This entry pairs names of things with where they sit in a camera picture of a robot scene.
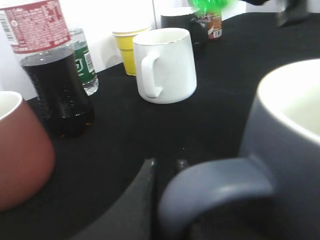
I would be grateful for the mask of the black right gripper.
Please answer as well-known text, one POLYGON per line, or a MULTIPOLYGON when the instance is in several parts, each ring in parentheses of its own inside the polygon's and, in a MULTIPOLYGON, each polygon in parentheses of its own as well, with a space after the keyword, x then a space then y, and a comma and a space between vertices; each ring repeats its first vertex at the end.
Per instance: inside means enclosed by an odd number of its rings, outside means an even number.
POLYGON ((275 0, 279 11, 276 14, 278 27, 296 25, 308 19, 308 0, 275 0))

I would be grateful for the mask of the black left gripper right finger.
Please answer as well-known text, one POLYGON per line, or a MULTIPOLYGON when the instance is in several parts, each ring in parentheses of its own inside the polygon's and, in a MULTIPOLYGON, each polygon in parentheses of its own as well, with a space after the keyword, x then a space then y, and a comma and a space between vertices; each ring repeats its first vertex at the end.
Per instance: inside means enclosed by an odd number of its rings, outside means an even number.
POLYGON ((189 163, 185 159, 178 159, 175 164, 176 173, 180 173, 189 167, 189 163))

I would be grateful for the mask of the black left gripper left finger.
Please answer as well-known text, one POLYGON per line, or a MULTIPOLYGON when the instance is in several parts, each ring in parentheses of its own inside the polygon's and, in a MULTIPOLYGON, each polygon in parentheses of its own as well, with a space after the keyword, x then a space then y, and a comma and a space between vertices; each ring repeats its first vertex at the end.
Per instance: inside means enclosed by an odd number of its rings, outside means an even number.
POLYGON ((72 240, 150 240, 157 162, 146 159, 119 199, 72 240))

